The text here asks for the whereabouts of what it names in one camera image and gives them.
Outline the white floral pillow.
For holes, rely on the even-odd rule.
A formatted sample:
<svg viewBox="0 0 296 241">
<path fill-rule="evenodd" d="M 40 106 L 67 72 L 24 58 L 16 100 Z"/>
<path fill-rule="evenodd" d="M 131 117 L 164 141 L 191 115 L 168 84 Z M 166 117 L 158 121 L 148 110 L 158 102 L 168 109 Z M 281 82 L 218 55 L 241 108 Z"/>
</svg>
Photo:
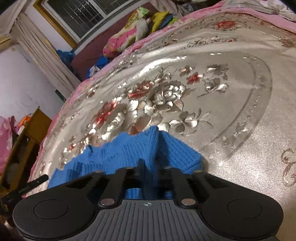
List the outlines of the white floral pillow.
<svg viewBox="0 0 296 241">
<path fill-rule="evenodd" d="M 250 8 L 266 14 L 279 15 L 294 22 L 296 20 L 295 13 L 286 4 L 278 0 L 228 0 L 222 8 Z"/>
</svg>

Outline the wooden desk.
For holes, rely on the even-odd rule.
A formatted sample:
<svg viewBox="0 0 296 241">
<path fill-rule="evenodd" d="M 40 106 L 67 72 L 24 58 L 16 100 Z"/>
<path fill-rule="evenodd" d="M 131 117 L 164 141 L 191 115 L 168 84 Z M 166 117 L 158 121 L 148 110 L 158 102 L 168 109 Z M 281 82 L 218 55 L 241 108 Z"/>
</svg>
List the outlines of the wooden desk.
<svg viewBox="0 0 296 241">
<path fill-rule="evenodd" d="M 25 185 L 52 120 L 37 108 L 13 144 L 1 175 L 1 197 Z"/>
</svg>

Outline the beige curtain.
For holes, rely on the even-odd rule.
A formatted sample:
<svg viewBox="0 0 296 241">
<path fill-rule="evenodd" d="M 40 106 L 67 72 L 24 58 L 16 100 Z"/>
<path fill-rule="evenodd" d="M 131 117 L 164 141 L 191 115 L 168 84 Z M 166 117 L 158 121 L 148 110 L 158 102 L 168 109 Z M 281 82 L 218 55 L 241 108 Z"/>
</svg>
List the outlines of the beige curtain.
<svg viewBox="0 0 296 241">
<path fill-rule="evenodd" d="M 190 12 L 183 6 L 170 0 L 150 0 L 149 1 L 158 11 L 169 11 L 174 16 L 181 18 Z"/>
<path fill-rule="evenodd" d="M 62 62 L 44 34 L 24 13 L 20 13 L 16 18 L 11 28 L 11 36 L 30 55 L 62 96 L 70 97 L 80 81 Z"/>
</svg>

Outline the yellow folded cloth stack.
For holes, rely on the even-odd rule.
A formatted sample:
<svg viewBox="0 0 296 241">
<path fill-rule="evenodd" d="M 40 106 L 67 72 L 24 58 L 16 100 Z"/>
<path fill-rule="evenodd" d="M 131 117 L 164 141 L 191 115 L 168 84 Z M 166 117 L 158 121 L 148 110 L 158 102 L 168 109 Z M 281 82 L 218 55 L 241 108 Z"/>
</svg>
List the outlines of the yellow folded cloth stack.
<svg viewBox="0 0 296 241">
<path fill-rule="evenodd" d="M 176 22 L 178 19 L 179 18 L 177 16 L 174 16 L 169 11 L 159 11 L 151 18 L 151 22 L 149 24 L 149 33 L 151 34 L 161 30 L 167 25 Z"/>
</svg>

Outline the beige left curtain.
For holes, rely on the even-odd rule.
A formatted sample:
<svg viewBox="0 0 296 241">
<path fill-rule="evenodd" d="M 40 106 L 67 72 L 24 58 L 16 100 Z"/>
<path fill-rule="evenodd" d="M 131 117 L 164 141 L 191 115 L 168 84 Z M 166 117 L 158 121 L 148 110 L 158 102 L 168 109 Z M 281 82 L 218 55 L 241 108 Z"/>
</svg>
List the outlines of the beige left curtain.
<svg viewBox="0 0 296 241">
<path fill-rule="evenodd" d="M 62 96 L 70 97 L 80 81 L 62 62 L 44 34 L 24 13 L 20 13 L 16 18 L 11 28 L 11 36 L 30 55 Z"/>
</svg>

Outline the barred window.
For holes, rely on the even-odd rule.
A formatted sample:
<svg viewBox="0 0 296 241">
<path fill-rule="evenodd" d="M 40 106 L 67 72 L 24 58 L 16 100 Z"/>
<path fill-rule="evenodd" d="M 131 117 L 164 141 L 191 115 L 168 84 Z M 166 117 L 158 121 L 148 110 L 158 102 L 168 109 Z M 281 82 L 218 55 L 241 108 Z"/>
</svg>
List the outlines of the barred window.
<svg viewBox="0 0 296 241">
<path fill-rule="evenodd" d="M 75 50 L 146 3 L 148 1 L 34 1 L 33 7 Z"/>
</svg>

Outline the blue striped knit sweater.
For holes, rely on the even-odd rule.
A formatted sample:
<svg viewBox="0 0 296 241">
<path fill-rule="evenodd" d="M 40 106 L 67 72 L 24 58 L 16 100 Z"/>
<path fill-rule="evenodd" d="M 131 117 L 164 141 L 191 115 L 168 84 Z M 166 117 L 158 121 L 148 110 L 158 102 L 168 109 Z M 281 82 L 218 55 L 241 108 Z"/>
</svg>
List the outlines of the blue striped knit sweater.
<svg viewBox="0 0 296 241">
<path fill-rule="evenodd" d="M 101 147 L 88 145 L 84 152 L 68 162 L 63 170 L 54 171 L 48 188 L 70 182 L 96 170 L 110 175 L 120 168 L 142 167 L 145 190 L 128 189 L 125 198 L 152 200 L 156 198 L 154 191 L 158 184 L 158 170 L 165 166 L 191 174 L 202 168 L 202 156 L 169 133 L 152 126 L 134 136 L 122 132 Z"/>
</svg>

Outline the beige right curtain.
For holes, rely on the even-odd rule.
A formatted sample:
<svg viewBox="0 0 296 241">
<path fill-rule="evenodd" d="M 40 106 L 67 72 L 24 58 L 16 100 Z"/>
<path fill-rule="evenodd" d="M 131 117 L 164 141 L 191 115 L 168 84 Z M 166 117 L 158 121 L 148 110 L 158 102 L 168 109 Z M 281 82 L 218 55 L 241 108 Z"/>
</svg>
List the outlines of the beige right curtain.
<svg viewBox="0 0 296 241">
<path fill-rule="evenodd" d="M 149 1 L 158 11 L 169 11 L 174 16 L 181 18 L 190 12 L 183 6 L 170 0 L 150 0 Z"/>
</svg>

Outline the blue plastic bag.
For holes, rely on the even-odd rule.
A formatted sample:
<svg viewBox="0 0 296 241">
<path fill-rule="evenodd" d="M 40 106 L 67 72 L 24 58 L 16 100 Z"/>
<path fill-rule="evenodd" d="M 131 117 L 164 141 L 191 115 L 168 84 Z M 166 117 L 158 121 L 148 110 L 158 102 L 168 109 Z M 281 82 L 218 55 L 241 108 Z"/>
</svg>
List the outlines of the blue plastic bag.
<svg viewBox="0 0 296 241">
<path fill-rule="evenodd" d="M 71 66 L 71 63 L 75 58 L 75 53 L 73 51 L 68 52 L 68 51 L 62 51 L 62 50 L 57 50 L 56 53 L 58 54 L 62 62 L 66 65 L 66 67 L 75 75 L 76 72 Z"/>
</svg>

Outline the pink floral cloth on desk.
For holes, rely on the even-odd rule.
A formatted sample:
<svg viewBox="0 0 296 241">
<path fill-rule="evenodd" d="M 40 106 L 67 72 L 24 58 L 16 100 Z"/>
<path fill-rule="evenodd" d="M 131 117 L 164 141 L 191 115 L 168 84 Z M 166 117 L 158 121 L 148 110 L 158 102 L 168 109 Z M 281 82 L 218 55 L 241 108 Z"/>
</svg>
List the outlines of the pink floral cloth on desk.
<svg viewBox="0 0 296 241">
<path fill-rule="evenodd" d="M 0 171 L 4 172 L 8 157 L 13 146 L 13 133 L 15 130 L 15 117 L 3 118 L 0 124 Z"/>
</svg>

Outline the green bottle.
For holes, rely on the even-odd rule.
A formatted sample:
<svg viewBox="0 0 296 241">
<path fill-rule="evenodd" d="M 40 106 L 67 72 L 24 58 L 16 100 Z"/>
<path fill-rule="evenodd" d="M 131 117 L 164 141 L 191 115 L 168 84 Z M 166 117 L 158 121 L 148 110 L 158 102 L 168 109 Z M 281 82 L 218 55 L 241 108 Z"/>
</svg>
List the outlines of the green bottle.
<svg viewBox="0 0 296 241">
<path fill-rule="evenodd" d="M 66 101 L 66 98 L 57 89 L 55 90 L 55 93 L 63 102 Z"/>
</svg>

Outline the floral satin bedspread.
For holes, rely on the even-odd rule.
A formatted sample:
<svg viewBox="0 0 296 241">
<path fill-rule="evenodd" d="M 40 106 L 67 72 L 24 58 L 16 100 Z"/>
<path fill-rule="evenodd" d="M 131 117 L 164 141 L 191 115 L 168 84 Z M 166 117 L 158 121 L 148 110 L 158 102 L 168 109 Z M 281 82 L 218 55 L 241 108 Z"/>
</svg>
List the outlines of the floral satin bedspread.
<svg viewBox="0 0 296 241">
<path fill-rule="evenodd" d="M 250 8 L 199 10 L 82 82 L 52 122 L 30 179 L 122 132 L 151 126 L 212 175 L 277 200 L 295 240 L 295 22 Z"/>
</svg>

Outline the blue clothes on sofa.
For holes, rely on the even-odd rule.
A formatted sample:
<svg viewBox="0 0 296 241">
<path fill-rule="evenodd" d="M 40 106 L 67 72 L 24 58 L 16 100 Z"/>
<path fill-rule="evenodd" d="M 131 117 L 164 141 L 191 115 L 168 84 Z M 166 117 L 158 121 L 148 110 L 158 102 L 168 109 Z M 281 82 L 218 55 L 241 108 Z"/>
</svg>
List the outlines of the blue clothes on sofa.
<svg viewBox="0 0 296 241">
<path fill-rule="evenodd" d="M 99 72 L 102 68 L 104 68 L 107 64 L 109 64 L 113 59 L 107 58 L 105 55 L 101 55 L 95 64 L 91 66 L 86 73 L 86 79 L 92 77 L 97 72 Z"/>
</svg>

